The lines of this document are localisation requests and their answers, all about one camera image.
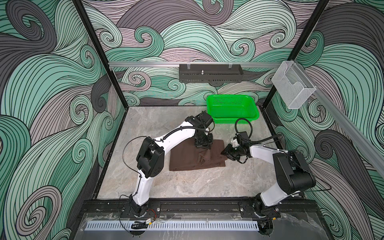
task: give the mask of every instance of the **gray floor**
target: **gray floor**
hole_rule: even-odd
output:
[[[129,140],[137,136],[159,137],[180,125],[188,116],[195,116],[207,107],[130,107],[116,143],[98,199],[118,199],[130,195],[135,188],[137,173],[122,162],[122,151]],[[251,122],[251,140],[271,136],[260,114]],[[239,131],[250,131],[247,124],[238,124]],[[225,146],[235,136],[234,124],[216,124],[214,139],[224,140]],[[133,140],[124,152],[126,163],[136,169],[136,155],[143,138]],[[245,164],[226,160],[225,167],[192,171],[169,171],[169,157],[164,159],[162,172],[155,177],[150,197],[240,197],[255,196],[276,182],[275,170],[270,163],[250,158]]]

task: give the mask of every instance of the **patterned wall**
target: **patterned wall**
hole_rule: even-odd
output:
[[[123,113],[71,0],[0,1],[2,239],[68,239]]]
[[[324,11],[298,61],[384,155],[384,2],[355,1]],[[299,149],[331,191],[316,200],[335,239],[384,237],[384,180],[322,104],[311,97],[288,110],[279,94],[268,106],[287,149]],[[315,189],[328,188],[321,180]]]
[[[110,61],[281,62],[287,60],[317,0],[83,3]],[[177,68],[114,70],[132,106],[206,105],[210,94],[247,94],[261,104],[276,71],[248,68],[242,83],[211,86],[180,83]]]

